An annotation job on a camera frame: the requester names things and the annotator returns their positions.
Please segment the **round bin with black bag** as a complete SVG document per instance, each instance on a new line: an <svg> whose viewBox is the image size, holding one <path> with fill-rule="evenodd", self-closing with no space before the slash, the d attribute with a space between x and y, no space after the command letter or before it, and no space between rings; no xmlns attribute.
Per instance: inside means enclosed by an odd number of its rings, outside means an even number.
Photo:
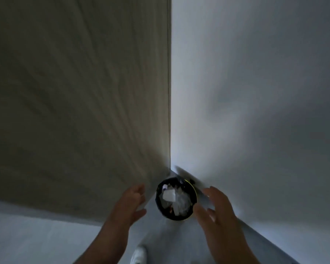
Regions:
<svg viewBox="0 0 330 264"><path fill-rule="evenodd" d="M185 193L189 194L190 199L192 201L192 206L190 208L190 211L189 211L189 214L187 217L170 216L162 208L161 202L160 202L160 195L161 195L163 189L164 188L166 189L169 186L173 187L173 188L181 188ZM175 177L169 177L169 178L165 179L157 186L155 202L157 204L157 207L158 207L160 213L165 218L170 219L172 221L184 221L184 220L189 219L189 217L191 217L191 215L193 214L193 207L194 207L194 204L196 204L198 202L198 195L197 195L197 191L194 188L194 185L190 181L188 181L180 176L175 176Z"/></svg>

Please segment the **person's right hand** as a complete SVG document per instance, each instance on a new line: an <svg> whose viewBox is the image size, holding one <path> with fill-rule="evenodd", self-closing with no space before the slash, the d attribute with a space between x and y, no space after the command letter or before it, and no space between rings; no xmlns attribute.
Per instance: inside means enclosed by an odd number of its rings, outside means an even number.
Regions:
<svg viewBox="0 0 330 264"><path fill-rule="evenodd" d="M224 235L242 236L237 217L234 214L233 207L228 197L213 186L202 189L202 193L208 197L214 206L214 209L205 209L209 214L209 225L200 225L204 235L206 233L220 233Z"/></svg>

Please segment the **person's right forearm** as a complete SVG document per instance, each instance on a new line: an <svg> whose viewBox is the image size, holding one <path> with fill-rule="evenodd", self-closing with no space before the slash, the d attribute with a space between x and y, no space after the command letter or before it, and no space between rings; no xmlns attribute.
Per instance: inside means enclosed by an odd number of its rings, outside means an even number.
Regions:
<svg viewBox="0 0 330 264"><path fill-rule="evenodd" d="M241 236L206 233L209 251L216 264L260 264Z"/></svg>

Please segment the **white shoe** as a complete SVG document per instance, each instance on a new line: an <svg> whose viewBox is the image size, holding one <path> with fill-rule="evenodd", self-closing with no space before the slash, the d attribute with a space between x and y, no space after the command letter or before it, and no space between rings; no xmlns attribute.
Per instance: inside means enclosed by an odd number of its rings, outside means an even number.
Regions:
<svg viewBox="0 0 330 264"><path fill-rule="evenodd" d="M147 250L144 246L135 249L130 264L147 264Z"/></svg>

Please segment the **light wooden cabinet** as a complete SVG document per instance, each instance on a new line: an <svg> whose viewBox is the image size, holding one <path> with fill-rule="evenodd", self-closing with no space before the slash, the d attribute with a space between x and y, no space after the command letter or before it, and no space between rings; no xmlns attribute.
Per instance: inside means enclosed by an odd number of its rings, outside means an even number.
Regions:
<svg viewBox="0 0 330 264"><path fill-rule="evenodd" d="M170 172L171 0L0 0L0 212L98 224Z"/></svg>

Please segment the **white crumpled paper trash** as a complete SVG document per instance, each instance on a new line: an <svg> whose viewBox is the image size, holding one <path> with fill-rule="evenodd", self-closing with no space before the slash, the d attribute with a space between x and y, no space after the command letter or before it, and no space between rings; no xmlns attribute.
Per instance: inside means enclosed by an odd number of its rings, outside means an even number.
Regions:
<svg viewBox="0 0 330 264"><path fill-rule="evenodd" d="M163 189L160 203L165 212L174 217L187 217L192 206L189 194L170 186Z"/></svg>

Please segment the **person's left hand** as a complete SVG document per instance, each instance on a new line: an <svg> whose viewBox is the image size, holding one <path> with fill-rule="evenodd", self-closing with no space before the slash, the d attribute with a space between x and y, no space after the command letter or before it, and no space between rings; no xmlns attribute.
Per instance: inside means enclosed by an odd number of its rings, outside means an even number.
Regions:
<svg viewBox="0 0 330 264"><path fill-rule="evenodd" d="M112 209L108 221L118 227L129 229L133 222L133 213L141 210L146 201L145 185L139 184L128 188Z"/></svg>

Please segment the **person's left forearm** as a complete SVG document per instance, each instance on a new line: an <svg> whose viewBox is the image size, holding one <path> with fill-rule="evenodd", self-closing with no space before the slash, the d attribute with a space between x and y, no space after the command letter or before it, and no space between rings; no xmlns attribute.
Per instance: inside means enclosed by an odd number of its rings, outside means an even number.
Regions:
<svg viewBox="0 0 330 264"><path fill-rule="evenodd" d="M130 222L107 220L73 264L118 264L128 243Z"/></svg>

